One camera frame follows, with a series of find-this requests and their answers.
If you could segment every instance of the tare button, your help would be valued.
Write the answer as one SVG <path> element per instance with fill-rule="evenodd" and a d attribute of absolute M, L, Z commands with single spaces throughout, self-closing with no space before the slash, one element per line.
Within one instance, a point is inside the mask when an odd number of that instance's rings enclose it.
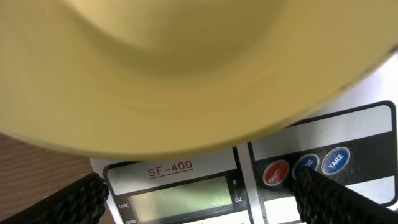
<path fill-rule="evenodd" d="M 293 166 L 292 176 L 296 180 L 300 176 L 300 170 L 303 167 L 309 167 L 317 170 L 319 166 L 319 157 L 314 153 L 309 153 L 302 156 Z"/>
<path fill-rule="evenodd" d="M 346 147 L 337 147 L 323 159 L 322 172 L 326 175 L 337 174 L 347 165 L 349 157 L 349 150 Z"/>
<path fill-rule="evenodd" d="M 119 208 L 128 208 L 129 204 L 128 203 L 124 203 L 124 204 L 118 205 L 118 207 Z"/>
<path fill-rule="evenodd" d="M 268 186 L 276 186 L 284 181 L 287 174 L 289 174 L 289 164 L 281 159 L 267 166 L 262 175 L 262 181 Z"/>

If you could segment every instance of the lcd display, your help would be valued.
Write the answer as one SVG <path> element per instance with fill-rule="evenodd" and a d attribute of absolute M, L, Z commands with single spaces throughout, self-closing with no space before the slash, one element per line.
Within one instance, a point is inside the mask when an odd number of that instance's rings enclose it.
<path fill-rule="evenodd" d="M 140 222 L 232 206 L 225 176 L 129 197 Z"/>

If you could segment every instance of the red button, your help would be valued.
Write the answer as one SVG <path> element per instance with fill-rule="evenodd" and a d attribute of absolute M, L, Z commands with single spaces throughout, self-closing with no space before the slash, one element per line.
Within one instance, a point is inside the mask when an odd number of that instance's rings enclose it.
<path fill-rule="evenodd" d="M 268 186 L 276 186 L 284 181 L 287 174 L 289 174 L 289 164 L 281 159 L 267 166 L 262 175 L 262 181 Z"/>

